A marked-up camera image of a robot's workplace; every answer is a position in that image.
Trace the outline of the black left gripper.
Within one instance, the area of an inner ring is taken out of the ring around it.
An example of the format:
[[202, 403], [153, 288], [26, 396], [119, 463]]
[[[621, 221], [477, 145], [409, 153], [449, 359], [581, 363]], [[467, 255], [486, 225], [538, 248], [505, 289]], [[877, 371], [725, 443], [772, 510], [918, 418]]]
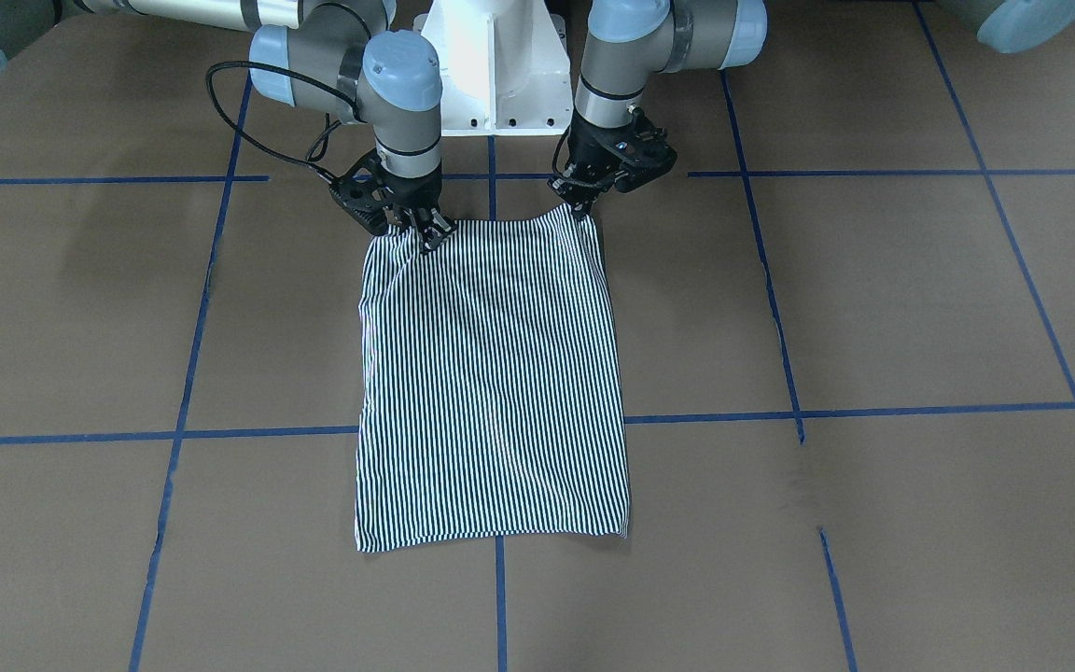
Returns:
[[636, 182], [616, 149], [616, 145], [631, 142], [635, 137], [635, 120], [629, 118], [620, 127], [607, 128], [585, 118], [572, 118], [565, 139], [570, 157], [563, 170], [554, 172], [549, 187], [559, 199], [567, 199], [575, 220], [583, 220], [592, 212], [600, 192], [611, 188], [618, 192], [636, 189]]

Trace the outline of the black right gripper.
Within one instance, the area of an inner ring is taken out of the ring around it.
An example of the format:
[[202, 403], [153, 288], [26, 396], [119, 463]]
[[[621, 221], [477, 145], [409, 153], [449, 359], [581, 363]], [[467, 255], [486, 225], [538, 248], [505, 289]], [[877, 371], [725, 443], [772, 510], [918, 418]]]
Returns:
[[411, 230], [421, 237], [424, 254], [438, 251], [440, 242], [457, 230], [457, 224], [448, 220], [440, 210], [443, 171], [440, 167], [427, 172], [422, 177], [401, 177], [383, 167], [381, 183], [385, 191], [385, 203], [389, 208], [402, 210], [429, 210], [429, 213], [405, 213], [405, 221]]

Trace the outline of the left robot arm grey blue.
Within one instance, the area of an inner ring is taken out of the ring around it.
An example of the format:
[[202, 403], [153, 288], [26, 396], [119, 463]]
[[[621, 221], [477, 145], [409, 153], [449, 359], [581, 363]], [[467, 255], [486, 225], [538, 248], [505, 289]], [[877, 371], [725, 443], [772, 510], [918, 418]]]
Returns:
[[[911, 6], [942, 65], [922, 5], [934, 4], [973, 29], [989, 49], [1033, 49], [1075, 22], [1075, 1], [807, 1]], [[653, 74], [744, 67], [764, 48], [765, 1], [593, 1], [580, 59], [573, 119], [551, 158], [549, 188], [577, 221], [602, 194], [627, 194], [661, 177], [675, 152], [640, 106]], [[567, 165], [556, 166], [563, 142]]]

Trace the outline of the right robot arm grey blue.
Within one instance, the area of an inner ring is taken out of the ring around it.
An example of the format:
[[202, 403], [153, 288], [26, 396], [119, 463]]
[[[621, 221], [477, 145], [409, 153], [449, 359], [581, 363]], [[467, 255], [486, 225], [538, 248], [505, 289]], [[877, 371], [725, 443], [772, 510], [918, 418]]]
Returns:
[[52, 27], [84, 14], [135, 14], [252, 35], [244, 69], [270, 101], [319, 111], [326, 124], [304, 157], [333, 200], [372, 235], [414, 230], [435, 251], [455, 225], [440, 212], [442, 78], [434, 46], [392, 29], [393, 1], [0, 1], [0, 71]]

